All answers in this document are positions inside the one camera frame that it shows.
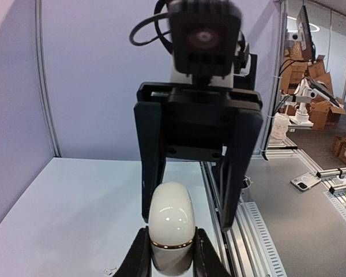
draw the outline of white egg-shaped object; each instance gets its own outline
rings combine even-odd
[[[149,213],[153,263],[167,276],[185,273],[192,261],[195,216],[188,190],[179,183],[159,185]]]

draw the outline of ceiling light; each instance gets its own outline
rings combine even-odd
[[[291,17],[291,16],[288,16],[287,17],[288,19],[291,19],[291,20],[297,20],[297,18],[295,18],[295,17]],[[311,26],[311,27],[313,27],[313,28],[315,28],[315,29],[311,29],[310,28],[310,31],[312,32],[312,33],[315,33],[315,32],[319,32],[321,29],[320,29],[320,27],[319,26],[316,26],[315,24],[312,24],[312,23],[309,23],[309,25]],[[297,33],[298,31],[296,30],[296,31],[294,31],[294,30],[292,30],[292,31],[288,31],[289,33]]]

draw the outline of table surface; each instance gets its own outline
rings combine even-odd
[[[346,221],[319,184],[300,192],[290,180],[310,169],[299,159],[254,159],[247,175],[288,276],[346,276]]]
[[[217,249],[199,163],[167,163],[164,181],[188,188]],[[54,158],[0,224],[0,277],[105,276],[145,225],[140,162]]]

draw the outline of gold band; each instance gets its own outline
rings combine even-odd
[[[193,243],[193,239],[189,240],[185,244],[175,245],[175,246],[161,245],[161,244],[157,244],[155,241],[151,241],[151,243],[154,244],[154,246],[157,246],[157,247],[163,248],[163,249],[179,249],[179,248],[184,248],[184,247],[191,245]]]

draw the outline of perforated metal strip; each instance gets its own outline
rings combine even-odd
[[[336,207],[338,212],[342,215],[342,217],[346,221],[346,208],[330,192],[325,192],[324,195],[332,202],[332,204]]]
[[[262,247],[266,254],[266,259],[272,271],[272,277],[286,277],[286,271],[282,265],[281,259],[279,258],[277,249],[272,241],[268,229],[266,228],[265,222],[259,212],[259,209],[255,202],[245,203],[245,207],[251,217],[251,220],[256,227],[257,234],[260,237]]]

